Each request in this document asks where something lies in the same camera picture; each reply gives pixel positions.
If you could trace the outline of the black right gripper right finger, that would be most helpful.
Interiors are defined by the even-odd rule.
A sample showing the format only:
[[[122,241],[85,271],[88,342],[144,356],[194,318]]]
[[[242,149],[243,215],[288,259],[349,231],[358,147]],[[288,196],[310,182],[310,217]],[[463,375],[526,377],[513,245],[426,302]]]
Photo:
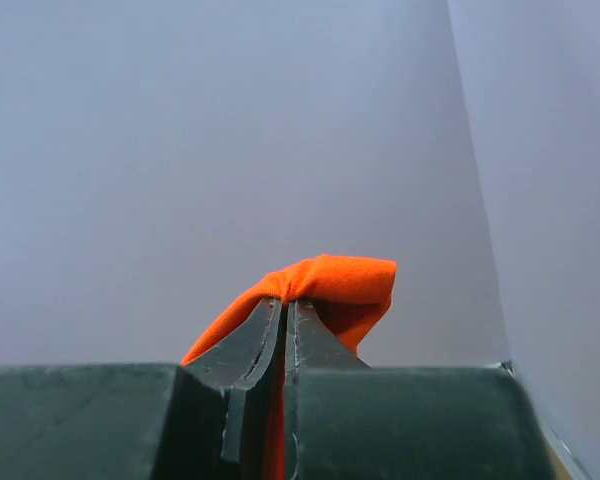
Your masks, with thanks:
[[[496,367],[372,368],[308,302],[287,316],[289,479],[551,479],[523,387]]]

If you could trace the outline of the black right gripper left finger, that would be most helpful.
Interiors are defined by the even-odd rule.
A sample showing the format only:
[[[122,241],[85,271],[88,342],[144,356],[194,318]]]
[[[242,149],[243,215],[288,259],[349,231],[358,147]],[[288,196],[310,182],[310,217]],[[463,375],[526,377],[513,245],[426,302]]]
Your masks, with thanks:
[[[0,367],[0,479],[260,479],[283,307],[185,366]]]

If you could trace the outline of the orange t shirt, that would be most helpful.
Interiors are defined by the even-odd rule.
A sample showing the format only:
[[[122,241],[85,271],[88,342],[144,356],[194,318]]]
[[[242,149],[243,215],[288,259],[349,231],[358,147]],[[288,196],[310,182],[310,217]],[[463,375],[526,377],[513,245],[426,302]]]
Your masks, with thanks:
[[[181,363],[206,353],[247,320],[258,302],[284,306],[308,299],[335,337],[353,354],[391,305],[397,264],[366,257],[322,254],[270,272],[240,294],[196,340]]]

